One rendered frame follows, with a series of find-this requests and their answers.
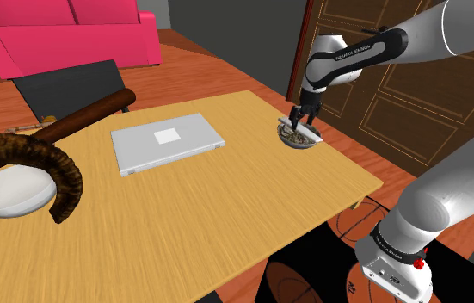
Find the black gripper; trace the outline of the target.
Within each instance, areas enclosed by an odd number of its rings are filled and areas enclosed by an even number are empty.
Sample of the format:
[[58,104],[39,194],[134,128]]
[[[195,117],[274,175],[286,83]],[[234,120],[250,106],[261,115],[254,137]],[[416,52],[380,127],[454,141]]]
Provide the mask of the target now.
[[308,113],[307,125],[311,125],[321,109],[321,92],[313,92],[302,89],[300,92],[300,106],[293,106],[288,116],[291,122],[291,129],[296,130],[299,121]]

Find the white knife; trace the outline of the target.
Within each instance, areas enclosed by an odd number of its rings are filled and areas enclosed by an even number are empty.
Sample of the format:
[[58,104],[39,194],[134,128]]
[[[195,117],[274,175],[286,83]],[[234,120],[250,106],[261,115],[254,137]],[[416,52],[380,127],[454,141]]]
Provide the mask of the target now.
[[[287,125],[289,129],[292,128],[292,121],[286,117],[280,117],[278,121],[284,125]],[[322,142],[323,139],[320,135],[316,135],[314,132],[312,132],[309,128],[305,127],[301,122],[297,122],[296,128],[293,129],[294,132],[300,133],[301,135],[305,136],[306,138],[312,140],[315,143]]]

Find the grey patterned bowl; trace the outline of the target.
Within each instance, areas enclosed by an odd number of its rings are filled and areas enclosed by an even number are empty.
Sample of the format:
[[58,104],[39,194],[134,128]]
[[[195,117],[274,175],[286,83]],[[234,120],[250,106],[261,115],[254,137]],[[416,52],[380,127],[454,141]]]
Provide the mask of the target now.
[[313,139],[309,139],[297,131],[292,131],[288,125],[283,123],[277,126],[277,133],[284,144],[294,149],[307,149],[316,144]]

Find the brown panelled wooden door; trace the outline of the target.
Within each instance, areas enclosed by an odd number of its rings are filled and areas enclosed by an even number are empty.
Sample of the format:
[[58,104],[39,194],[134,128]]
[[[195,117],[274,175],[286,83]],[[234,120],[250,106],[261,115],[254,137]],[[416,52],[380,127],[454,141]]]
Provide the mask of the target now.
[[[287,99],[298,103],[311,45],[339,34],[352,45],[444,0],[307,0]],[[329,87],[320,120],[413,176],[474,137],[474,52],[434,62],[368,67]]]

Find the silver closed laptop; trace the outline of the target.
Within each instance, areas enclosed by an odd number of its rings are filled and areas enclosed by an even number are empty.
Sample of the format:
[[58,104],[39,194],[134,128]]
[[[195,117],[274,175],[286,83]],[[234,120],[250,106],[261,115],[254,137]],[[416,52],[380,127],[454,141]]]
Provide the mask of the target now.
[[188,114],[111,132],[121,176],[149,170],[225,145],[200,114]]

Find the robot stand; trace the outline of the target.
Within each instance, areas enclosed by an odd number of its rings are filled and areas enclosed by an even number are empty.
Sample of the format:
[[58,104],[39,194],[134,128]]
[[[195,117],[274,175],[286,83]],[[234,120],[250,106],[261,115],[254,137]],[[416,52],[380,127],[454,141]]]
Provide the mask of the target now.
[[[365,276],[354,254],[389,213],[371,197],[268,258],[255,303],[403,303]],[[428,246],[434,293],[428,303],[474,303],[474,263],[435,240]]]

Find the light wooden table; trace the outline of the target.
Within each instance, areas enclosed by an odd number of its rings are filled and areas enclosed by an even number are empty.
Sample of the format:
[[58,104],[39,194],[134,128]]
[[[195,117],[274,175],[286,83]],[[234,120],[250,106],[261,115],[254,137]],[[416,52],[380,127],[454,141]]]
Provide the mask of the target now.
[[[121,176],[110,133],[199,113],[218,149]],[[110,116],[59,141],[83,175],[61,224],[0,219],[0,303],[190,303],[379,189],[333,147],[295,150],[249,91]]]

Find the brown wooden cylinder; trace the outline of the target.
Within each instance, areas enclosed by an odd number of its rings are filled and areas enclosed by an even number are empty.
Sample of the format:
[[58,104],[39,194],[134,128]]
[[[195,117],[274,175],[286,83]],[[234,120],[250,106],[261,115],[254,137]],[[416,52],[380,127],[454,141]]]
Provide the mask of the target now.
[[128,88],[119,90],[82,108],[32,134],[32,137],[53,144],[116,112],[136,101],[136,95]]

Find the dark grey chair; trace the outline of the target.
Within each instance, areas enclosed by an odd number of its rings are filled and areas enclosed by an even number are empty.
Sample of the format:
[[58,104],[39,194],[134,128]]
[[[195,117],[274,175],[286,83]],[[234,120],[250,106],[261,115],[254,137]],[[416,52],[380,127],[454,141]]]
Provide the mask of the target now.
[[116,63],[110,59],[12,80],[34,116],[57,120],[125,88]]

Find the pink sofa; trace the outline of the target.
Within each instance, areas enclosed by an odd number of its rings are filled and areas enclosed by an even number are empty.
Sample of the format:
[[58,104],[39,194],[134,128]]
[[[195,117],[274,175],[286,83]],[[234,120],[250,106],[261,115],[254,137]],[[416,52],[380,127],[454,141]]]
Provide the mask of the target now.
[[156,17],[136,0],[0,0],[0,78],[109,59],[162,62]]

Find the brown striped curved horn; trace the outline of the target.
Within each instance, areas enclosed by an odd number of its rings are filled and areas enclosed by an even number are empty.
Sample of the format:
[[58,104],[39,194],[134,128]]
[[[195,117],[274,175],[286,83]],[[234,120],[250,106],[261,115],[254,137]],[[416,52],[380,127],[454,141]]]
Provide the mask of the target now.
[[21,164],[48,173],[57,186],[49,213],[57,224],[70,217],[81,199],[83,179],[65,152],[33,136],[0,133],[0,168],[7,164]]

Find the tan stick with yellow end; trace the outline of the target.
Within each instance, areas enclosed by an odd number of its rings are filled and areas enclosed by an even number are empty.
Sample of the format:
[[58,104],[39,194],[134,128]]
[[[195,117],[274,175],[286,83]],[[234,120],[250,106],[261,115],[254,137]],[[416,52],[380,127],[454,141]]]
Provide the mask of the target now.
[[48,126],[52,125],[56,120],[57,119],[56,119],[55,116],[49,115],[49,116],[45,117],[41,123],[28,125],[28,126],[22,126],[22,127],[7,128],[5,130],[5,132],[6,133],[17,133],[17,132],[21,132],[21,131],[44,128],[44,127],[48,127]]

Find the white bowl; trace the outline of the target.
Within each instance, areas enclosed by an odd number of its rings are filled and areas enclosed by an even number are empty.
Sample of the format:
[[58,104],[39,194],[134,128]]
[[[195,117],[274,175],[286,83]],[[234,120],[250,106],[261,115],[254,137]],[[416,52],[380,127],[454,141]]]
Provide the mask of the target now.
[[0,170],[0,218],[16,218],[44,207],[57,186],[44,170],[13,165]]

